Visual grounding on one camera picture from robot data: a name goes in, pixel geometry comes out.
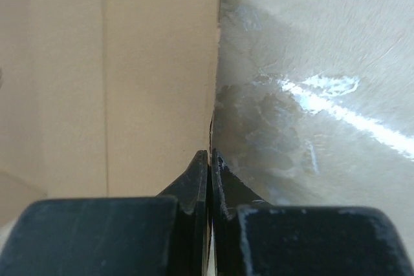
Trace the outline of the brown cardboard box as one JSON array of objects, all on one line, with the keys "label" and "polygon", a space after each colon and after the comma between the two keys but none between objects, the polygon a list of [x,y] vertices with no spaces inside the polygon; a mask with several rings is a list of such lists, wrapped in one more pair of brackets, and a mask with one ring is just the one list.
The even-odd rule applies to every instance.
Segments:
[{"label": "brown cardboard box", "polygon": [[219,0],[1,0],[1,223],[155,195],[206,149]]}]

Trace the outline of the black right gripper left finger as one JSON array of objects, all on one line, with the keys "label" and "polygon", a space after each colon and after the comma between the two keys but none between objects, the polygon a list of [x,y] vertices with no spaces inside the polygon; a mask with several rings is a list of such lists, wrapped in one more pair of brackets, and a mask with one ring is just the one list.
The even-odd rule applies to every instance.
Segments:
[{"label": "black right gripper left finger", "polygon": [[208,155],[158,195],[40,200],[18,218],[2,275],[204,275]]}]

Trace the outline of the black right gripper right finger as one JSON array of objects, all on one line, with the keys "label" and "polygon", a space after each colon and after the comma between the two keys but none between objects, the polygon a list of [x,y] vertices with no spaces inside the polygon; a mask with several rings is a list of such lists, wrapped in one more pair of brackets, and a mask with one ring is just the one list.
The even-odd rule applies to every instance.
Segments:
[{"label": "black right gripper right finger", "polygon": [[261,198],[212,154],[218,275],[412,275],[386,215],[360,206],[280,206]]}]

